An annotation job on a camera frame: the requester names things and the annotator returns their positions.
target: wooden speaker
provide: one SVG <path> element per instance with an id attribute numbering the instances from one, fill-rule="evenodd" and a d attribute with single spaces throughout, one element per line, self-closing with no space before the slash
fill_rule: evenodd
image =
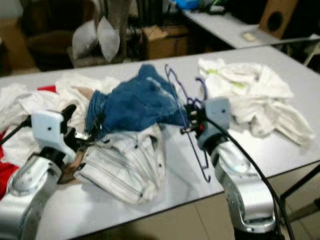
<path id="1" fill-rule="evenodd" d="M 309 37 L 320 20 L 320 0 L 268 0 L 260 29 L 278 39 Z"/>

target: white table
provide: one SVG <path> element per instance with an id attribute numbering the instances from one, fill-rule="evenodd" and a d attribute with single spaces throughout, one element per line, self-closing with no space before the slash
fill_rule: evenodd
<path id="1" fill-rule="evenodd" d="M 194 77 L 198 74 L 198 58 L 222 58 L 227 63 L 265 64 L 289 83 L 295 95 L 293 106 L 305 116 L 316 135 L 309 148 L 298 147 L 279 133 L 273 133 L 267 138 L 260 139 L 252 137 L 248 130 L 243 132 L 230 130 L 230 133 L 256 160 L 266 176 L 290 171 L 314 163 L 320 158 L 320 114 L 318 111 L 320 76 L 317 73 L 270 46 L 152 60 L 147 63 L 153 64 L 163 76 L 165 76 L 165 64 L 175 68 L 187 91 L 190 95 L 195 96 L 200 87 L 199 83 L 194 81 Z M 142 62 L 135 62 L 11 76 L 0 78 L 0 87 L 18 82 L 34 90 L 38 86 L 54 84 L 63 73 L 68 71 L 77 71 L 98 79 L 112 76 L 124 81 L 136 75 L 141 65 Z M 74 238 L 223 191 L 214 177 L 212 167 L 209 169 L 212 181 L 210 184 L 205 182 L 188 138 L 179 134 L 179 128 L 167 126 L 163 135 L 166 142 L 166 178 L 161 191 L 152 202 L 141 206 L 130 206 L 114 199 L 110 194 L 95 186 L 60 185 L 44 209 L 38 239 Z M 200 157 L 204 161 L 203 154 L 200 154 Z"/>
<path id="2" fill-rule="evenodd" d="M 183 11 L 183 14 L 191 21 L 206 29 L 211 34 L 220 38 L 235 49 L 260 47 L 265 45 L 287 44 L 292 42 L 320 40 L 320 36 L 313 34 L 310 37 L 278 39 L 264 31 L 261 31 L 258 24 L 247 24 L 233 17 L 230 13 L 225 15 L 209 15 L 207 13 L 193 13 Z M 242 37 L 243 33 L 251 33 L 255 41 L 247 41 Z"/>

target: denim jeans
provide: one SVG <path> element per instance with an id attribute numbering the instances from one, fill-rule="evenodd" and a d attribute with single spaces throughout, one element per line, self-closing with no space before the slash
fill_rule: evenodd
<path id="1" fill-rule="evenodd" d="M 176 103 L 173 91 L 172 84 L 152 65 L 143 64 L 137 76 L 122 82 L 110 94 L 94 92 L 85 131 L 92 134 L 99 120 L 97 139 L 112 132 L 142 131 L 155 123 L 183 126 L 182 116 L 187 119 L 187 113 L 180 101 Z"/>

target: blue denim fabric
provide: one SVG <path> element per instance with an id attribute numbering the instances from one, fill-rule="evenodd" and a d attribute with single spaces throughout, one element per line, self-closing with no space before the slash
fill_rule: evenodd
<path id="1" fill-rule="evenodd" d="M 183 126 L 173 96 L 172 85 L 150 64 L 144 64 L 136 77 L 122 82 L 110 94 L 95 91 L 86 116 L 85 131 L 91 133 L 97 119 L 103 123 L 97 139 L 116 131 L 142 131 L 155 123 Z M 187 113 L 178 103 L 184 119 Z"/>

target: speaker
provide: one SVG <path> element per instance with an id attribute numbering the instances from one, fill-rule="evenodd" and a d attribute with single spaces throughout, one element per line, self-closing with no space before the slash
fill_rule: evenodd
<path id="1" fill-rule="evenodd" d="M 226 9 L 247 24 L 258 24 L 268 0 L 228 0 Z"/>
<path id="2" fill-rule="evenodd" d="M 260 29 L 278 39 L 309 37 L 320 21 L 320 0 L 269 0 Z"/>

